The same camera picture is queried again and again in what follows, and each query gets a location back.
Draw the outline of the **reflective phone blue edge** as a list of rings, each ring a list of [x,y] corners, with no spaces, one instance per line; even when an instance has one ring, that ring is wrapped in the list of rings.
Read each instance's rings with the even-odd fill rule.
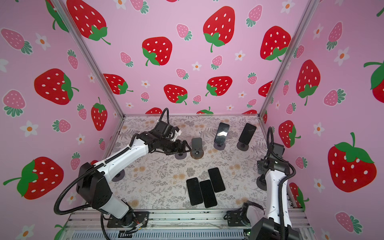
[[[217,145],[224,145],[229,133],[230,125],[226,123],[220,123],[217,129],[217,133],[214,139],[214,143]]]

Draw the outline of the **black phone wood stand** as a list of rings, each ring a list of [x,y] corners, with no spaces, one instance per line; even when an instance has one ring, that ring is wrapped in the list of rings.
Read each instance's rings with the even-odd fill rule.
[[[200,182],[200,188],[203,196],[205,208],[211,208],[217,206],[216,195],[210,180]]]

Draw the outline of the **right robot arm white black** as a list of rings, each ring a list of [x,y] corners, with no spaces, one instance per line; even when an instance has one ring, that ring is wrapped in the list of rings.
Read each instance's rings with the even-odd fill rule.
[[[300,236],[292,227],[287,201],[287,181],[296,174],[296,170],[275,154],[260,162],[260,168],[265,170],[267,207],[262,214],[258,206],[248,203],[245,217],[251,227],[249,239],[298,240]]]

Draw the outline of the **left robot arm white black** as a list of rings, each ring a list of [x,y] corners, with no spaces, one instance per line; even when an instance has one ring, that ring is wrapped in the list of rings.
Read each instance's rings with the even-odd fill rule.
[[[76,191],[91,208],[113,216],[122,226],[129,226],[134,221],[134,211],[129,204],[112,193],[112,179],[128,165],[147,154],[158,152],[175,155],[191,150],[187,141],[169,140],[149,132],[135,134],[131,143],[115,155],[94,165],[81,166],[79,176],[84,177],[77,182]]]

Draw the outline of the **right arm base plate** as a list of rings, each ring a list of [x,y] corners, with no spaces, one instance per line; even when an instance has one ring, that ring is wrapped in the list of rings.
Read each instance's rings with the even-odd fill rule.
[[[224,220],[227,221],[229,227],[249,227],[250,223],[242,216],[240,209],[227,211],[224,215]]]

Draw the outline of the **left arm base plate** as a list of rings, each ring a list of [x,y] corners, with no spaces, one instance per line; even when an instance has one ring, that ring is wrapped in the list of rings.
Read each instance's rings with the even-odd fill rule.
[[[139,225],[139,228],[146,228],[149,220],[150,212],[134,211],[126,219],[117,219],[111,216],[108,220],[108,228],[128,228],[132,229]]]

